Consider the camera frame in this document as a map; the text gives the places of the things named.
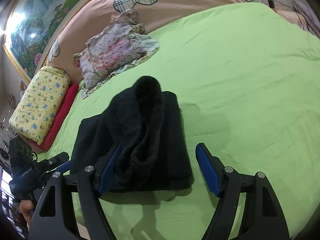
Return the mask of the person's left hand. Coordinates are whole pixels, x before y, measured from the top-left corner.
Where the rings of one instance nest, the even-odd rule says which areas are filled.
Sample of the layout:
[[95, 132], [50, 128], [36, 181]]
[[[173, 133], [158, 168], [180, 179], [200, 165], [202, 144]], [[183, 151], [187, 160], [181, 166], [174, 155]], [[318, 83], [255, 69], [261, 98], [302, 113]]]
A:
[[33, 209], [34, 209], [34, 205], [31, 200], [21, 200], [20, 211], [28, 225], [31, 224], [31, 220], [32, 220], [31, 211], [33, 211]]

